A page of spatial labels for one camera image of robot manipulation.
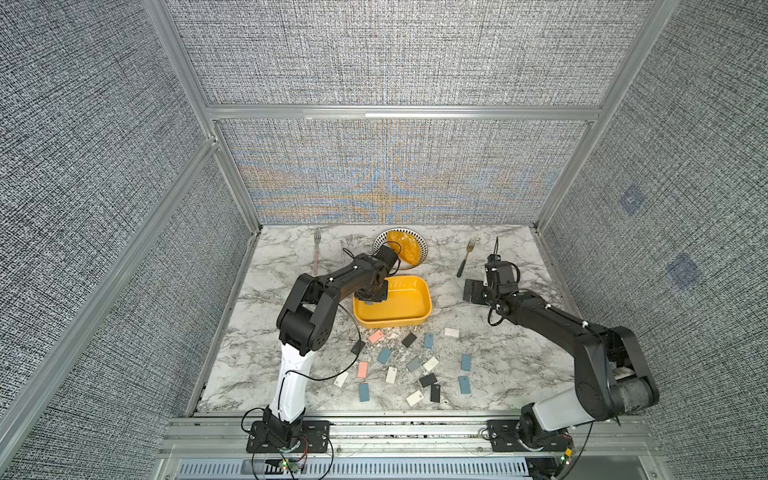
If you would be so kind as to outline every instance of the silver fork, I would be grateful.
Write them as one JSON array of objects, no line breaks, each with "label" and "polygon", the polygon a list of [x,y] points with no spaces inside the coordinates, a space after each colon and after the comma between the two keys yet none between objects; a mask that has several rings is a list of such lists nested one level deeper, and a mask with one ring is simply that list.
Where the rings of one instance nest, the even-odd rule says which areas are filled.
[{"label": "silver fork", "polygon": [[456,274],[457,277],[462,276],[462,273],[464,272],[464,265],[467,264],[467,259],[469,258],[469,252],[471,252],[474,248],[475,248],[475,239],[472,238],[469,240],[469,243],[467,243],[467,254],[464,256],[462,265],[458,268],[458,273]]},{"label": "silver fork", "polygon": [[317,276],[317,269],[320,262],[320,229],[315,229],[315,263],[312,267],[312,275]]}]

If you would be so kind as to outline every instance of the textured wall panel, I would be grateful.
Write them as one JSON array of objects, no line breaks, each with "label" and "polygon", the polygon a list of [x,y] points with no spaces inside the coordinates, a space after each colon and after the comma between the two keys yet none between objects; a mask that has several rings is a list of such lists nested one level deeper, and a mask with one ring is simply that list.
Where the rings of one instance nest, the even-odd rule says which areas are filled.
[{"label": "textured wall panel", "polygon": [[250,235],[214,159],[3,476],[145,478],[183,415]]},{"label": "textured wall panel", "polygon": [[768,3],[684,0],[545,237],[589,319],[639,336],[677,480],[763,478]]},{"label": "textured wall panel", "polygon": [[202,134],[138,0],[0,12],[2,414]]},{"label": "textured wall panel", "polygon": [[652,0],[168,0],[210,103],[600,104]]},{"label": "textured wall panel", "polygon": [[264,223],[529,223],[580,121],[222,121]]}]

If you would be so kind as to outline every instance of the marble surface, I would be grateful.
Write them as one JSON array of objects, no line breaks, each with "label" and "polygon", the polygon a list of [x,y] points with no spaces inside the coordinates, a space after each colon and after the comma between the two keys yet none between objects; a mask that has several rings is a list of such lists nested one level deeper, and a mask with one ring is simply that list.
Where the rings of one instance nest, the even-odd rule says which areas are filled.
[{"label": "marble surface", "polygon": [[[370,253],[373,239],[387,226],[339,225],[321,227],[321,274],[349,262],[342,248],[354,254]],[[491,327],[486,323],[488,308],[462,301],[464,281],[482,280],[485,258],[492,253],[499,236],[502,259],[518,264],[521,287],[539,292],[553,305],[563,307],[563,299],[546,269],[533,234],[522,226],[411,226],[429,243],[426,261],[403,274],[418,275],[429,285],[432,315],[418,326],[384,329],[385,338],[375,345],[366,342],[360,360],[369,362],[370,401],[360,402],[357,365],[350,369],[342,388],[328,382],[309,382],[306,406],[309,410],[417,410],[417,409],[516,409],[544,399],[573,383],[573,360],[560,347],[531,330],[504,322]],[[301,273],[311,273],[315,227],[264,227],[253,261],[240,291],[229,326],[203,398],[200,412],[243,411],[266,406],[275,391],[280,365],[280,343],[276,318],[283,302]],[[462,278],[456,271],[465,255],[468,239],[479,238],[469,255]],[[352,300],[343,305],[353,311]],[[336,317],[327,344],[318,352],[312,374],[329,376],[344,369],[354,359],[349,351],[357,340],[356,320],[343,311]],[[445,327],[460,330],[458,339],[445,336]],[[363,339],[375,330],[361,328]],[[408,332],[417,335],[410,348],[400,340]],[[424,334],[435,334],[433,349],[424,347]],[[385,366],[376,360],[382,349],[392,355]],[[472,370],[461,370],[463,353],[472,356]],[[429,401],[429,387],[421,389],[425,399],[409,407],[406,397],[420,388],[424,369],[409,372],[406,363],[414,357],[426,362],[439,361],[433,372],[442,388],[442,401]],[[394,385],[385,383],[387,367],[398,369]],[[459,391],[458,377],[467,375],[472,393]]]}]

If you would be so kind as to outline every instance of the yellow tray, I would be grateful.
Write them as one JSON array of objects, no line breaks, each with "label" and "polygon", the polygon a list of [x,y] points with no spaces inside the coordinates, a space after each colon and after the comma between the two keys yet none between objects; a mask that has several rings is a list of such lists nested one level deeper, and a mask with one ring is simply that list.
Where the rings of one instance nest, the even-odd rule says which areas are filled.
[{"label": "yellow tray", "polygon": [[366,305],[355,298],[355,317],[360,324],[367,329],[380,329],[424,323],[432,314],[432,297],[427,282],[413,275],[391,276],[387,280],[386,301]]}]

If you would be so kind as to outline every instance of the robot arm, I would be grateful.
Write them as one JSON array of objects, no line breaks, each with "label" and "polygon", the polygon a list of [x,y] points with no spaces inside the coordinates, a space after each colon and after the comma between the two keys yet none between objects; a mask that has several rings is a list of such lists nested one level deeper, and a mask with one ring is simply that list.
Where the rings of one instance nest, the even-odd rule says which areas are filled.
[{"label": "robot arm", "polygon": [[309,375],[317,350],[331,334],[339,302],[352,294],[366,301],[386,300],[386,277],[396,261],[397,253],[385,245],[375,255],[361,253],[328,275],[305,273],[296,279],[277,317],[283,344],[280,376],[263,417],[272,445],[291,449],[301,436],[307,378],[297,372]]},{"label": "robot arm", "polygon": [[485,275],[488,286],[477,280],[465,282],[465,301],[490,306],[502,320],[540,333],[574,357],[573,388],[521,409],[518,434],[525,446],[538,449],[565,427],[609,419],[658,402],[658,388],[629,329],[587,323],[530,290],[520,290],[518,268],[495,253],[488,256]]}]

